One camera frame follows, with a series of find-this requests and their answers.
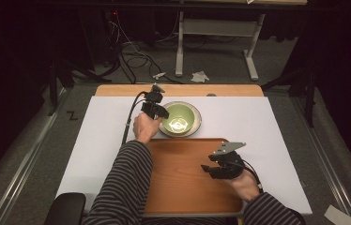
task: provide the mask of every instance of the hand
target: hand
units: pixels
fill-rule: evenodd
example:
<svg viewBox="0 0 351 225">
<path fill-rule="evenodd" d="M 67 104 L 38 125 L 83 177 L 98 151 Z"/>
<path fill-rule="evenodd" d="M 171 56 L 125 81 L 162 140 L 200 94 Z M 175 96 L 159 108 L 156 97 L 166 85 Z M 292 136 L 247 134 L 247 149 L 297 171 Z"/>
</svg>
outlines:
<svg viewBox="0 0 351 225">
<path fill-rule="evenodd" d="M 141 143 L 148 143 L 159 130 L 159 124 L 163 120 L 158 117 L 156 120 L 149 117 L 145 112 L 141 112 L 134 118 L 132 131 L 135 135 L 135 140 Z"/>
<path fill-rule="evenodd" d="M 243 170 L 242 174 L 237 178 L 223 181 L 230 185 L 237 192 L 237 195 L 246 203 L 249 203 L 260 195 L 257 182 L 252 173 L 248 170 Z"/>
</svg>

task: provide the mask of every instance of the hand-mounted device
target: hand-mounted device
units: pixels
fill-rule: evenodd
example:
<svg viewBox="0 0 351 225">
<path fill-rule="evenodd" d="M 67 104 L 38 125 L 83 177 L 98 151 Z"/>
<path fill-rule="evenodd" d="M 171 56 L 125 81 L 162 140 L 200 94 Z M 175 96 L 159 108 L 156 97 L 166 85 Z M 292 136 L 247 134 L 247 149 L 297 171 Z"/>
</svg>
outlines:
<svg viewBox="0 0 351 225">
<path fill-rule="evenodd" d="M 123 134 L 122 145 L 126 142 L 126 139 L 129 133 L 129 128 L 130 128 L 131 115 L 132 115 L 132 112 L 134 111 L 135 106 L 140 102 L 140 101 L 137 102 L 137 100 L 141 95 L 144 95 L 144 98 L 145 98 L 145 102 L 143 103 L 143 108 L 141 109 L 142 112 L 146 113 L 152 119 L 155 119 L 157 116 L 164 117 L 165 119 L 169 118 L 169 113 L 167 112 L 167 110 L 164 109 L 164 107 L 162 107 L 161 105 L 158 105 L 158 103 L 160 103 L 161 100 L 163 99 L 163 95 L 161 93 L 164 93 L 164 90 L 161 89 L 157 84 L 153 84 L 150 92 L 143 91 L 143 92 L 140 92 L 137 95 L 137 97 L 135 97 L 135 100 L 132 103 L 132 106 L 130 109 L 129 117 L 125 127 L 125 132 Z"/>
<path fill-rule="evenodd" d="M 242 174 L 243 170 L 248 170 L 254 176 L 260 193 L 262 193 L 263 187 L 254 168 L 235 151 L 245 145 L 244 142 L 222 142 L 218 150 L 208 156 L 211 161 L 217 162 L 220 167 L 201 165 L 202 169 L 209 173 L 213 179 L 235 179 Z"/>
</svg>

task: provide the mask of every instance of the striped sleeve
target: striped sleeve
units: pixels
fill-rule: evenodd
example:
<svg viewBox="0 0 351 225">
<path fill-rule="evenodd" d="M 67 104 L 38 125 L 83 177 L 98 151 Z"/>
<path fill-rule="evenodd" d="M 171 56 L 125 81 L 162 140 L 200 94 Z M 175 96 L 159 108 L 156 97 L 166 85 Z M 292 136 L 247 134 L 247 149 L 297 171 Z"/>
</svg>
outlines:
<svg viewBox="0 0 351 225">
<path fill-rule="evenodd" d="M 84 224 L 140 224 L 152 166 L 145 144 L 131 141 L 121 146 Z"/>
<path fill-rule="evenodd" d="M 302 217 L 295 215 L 289 208 L 266 192 L 246 206 L 243 218 L 246 225 L 305 224 Z"/>
</svg>

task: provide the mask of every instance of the plate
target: plate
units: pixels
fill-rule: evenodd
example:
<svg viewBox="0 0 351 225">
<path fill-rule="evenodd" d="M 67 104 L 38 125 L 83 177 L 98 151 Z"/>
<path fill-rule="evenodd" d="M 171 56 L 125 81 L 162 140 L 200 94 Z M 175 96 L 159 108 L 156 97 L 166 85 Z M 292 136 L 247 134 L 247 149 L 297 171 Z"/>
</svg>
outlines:
<svg viewBox="0 0 351 225">
<path fill-rule="evenodd" d="M 165 135 L 167 135 L 169 137 L 173 137 L 173 138 L 181 138 L 181 137 L 190 136 L 191 134 L 196 132 L 199 129 L 199 127 L 201 126 L 201 124 L 202 124 L 202 116 L 199 113 L 199 111 L 196 109 L 196 107 L 194 107 L 193 105 L 191 105 L 190 103 L 185 102 L 185 101 L 172 101 L 172 102 L 169 102 L 169 103 L 163 105 L 163 107 L 165 109 L 167 109 L 168 107 L 170 107 L 172 105 L 176 105 L 176 104 L 182 104 L 182 105 L 188 106 L 193 111 L 193 115 L 195 116 L 195 120 L 193 121 L 192 128 L 187 133 L 176 134 L 176 133 L 169 132 L 167 129 L 164 128 L 163 124 L 160 123 L 159 130 L 163 134 L 165 134 Z"/>
</svg>

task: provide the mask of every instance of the gray floor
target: gray floor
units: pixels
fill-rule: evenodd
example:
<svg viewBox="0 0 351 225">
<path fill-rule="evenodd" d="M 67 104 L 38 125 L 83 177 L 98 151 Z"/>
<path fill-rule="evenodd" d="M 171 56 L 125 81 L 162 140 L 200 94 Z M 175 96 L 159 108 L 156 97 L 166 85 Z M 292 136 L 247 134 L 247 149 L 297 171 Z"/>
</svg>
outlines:
<svg viewBox="0 0 351 225">
<path fill-rule="evenodd" d="M 275 39 L 260 40 L 253 55 L 260 80 L 252 82 L 242 59 L 242 50 L 248 48 L 245 38 L 234 41 L 229 37 L 211 38 L 203 47 L 201 40 L 186 42 L 184 76 L 175 78 L 176 46 L 174 42 L 158 44 L 156 48 L 142 46 L 142 53 L 151 56 L 161 71 L 183 83 L 191 81 L 192 73 L 204 71 L 206 83 L 256 83 L 264 84 L 277 78 L 292 51 L 295 41 L 278 43 Z M 133 52 L 131 47 L 125 52 Z M 143 60 L 131 61 L 135 66 Z M 135 68 L 139 83 L 152 83 L 152 75 L 159 71 L 149 64 Z M 123 71 L 118 69 L 108 76 L 114 83 L 127 83 Z M 56 189 L 67 166 L 72 147 L 83 122 L 89 99 L 98 84 L 79 81 L 73 89 L 61 96 L 62 104 L 54 116 L 49 117 L 50 102 L 46 104 L 11 145 L 0 163 L 0 201 L 20 168 L 25 156 L 33 149 L 35 164 L 25 175 L 20 192 L 9 202 L 2 224 L 42 224 L 55 196 Z M 332 204 L 351 216 L 351 154 L 337 132 L 320 93 L 315 93 L 313 109 L 314 128 L 310 128 L 302 117 L 303 98 L 290 98 L 287 86 L 277 86 L 265 92 L 280 126 L 283 138 L 293 159 L 298 176 L 304 186 L 313 214 L 305 217 L 308 224 L 332 224 L 324 214 Z M 70 114 L 77 120 L 69 120 Z"/>
</svg>

